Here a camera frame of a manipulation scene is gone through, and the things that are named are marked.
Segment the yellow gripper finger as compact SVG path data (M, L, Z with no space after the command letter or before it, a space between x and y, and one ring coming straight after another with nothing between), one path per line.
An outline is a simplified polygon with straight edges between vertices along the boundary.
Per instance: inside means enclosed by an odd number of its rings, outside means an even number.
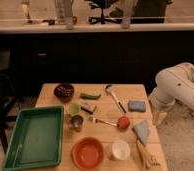
M153 113L153 124L155 126L158 126L162 123L162 121L165 119L167 113L166 112L154 112Z

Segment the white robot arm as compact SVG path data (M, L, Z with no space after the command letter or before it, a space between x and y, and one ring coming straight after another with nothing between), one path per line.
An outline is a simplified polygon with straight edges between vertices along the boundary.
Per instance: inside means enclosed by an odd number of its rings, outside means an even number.
M159 71L155 77L156 87L148 99L153 114L153 124L159 125L166 111L179 100L194 112L194 65L188 62Z

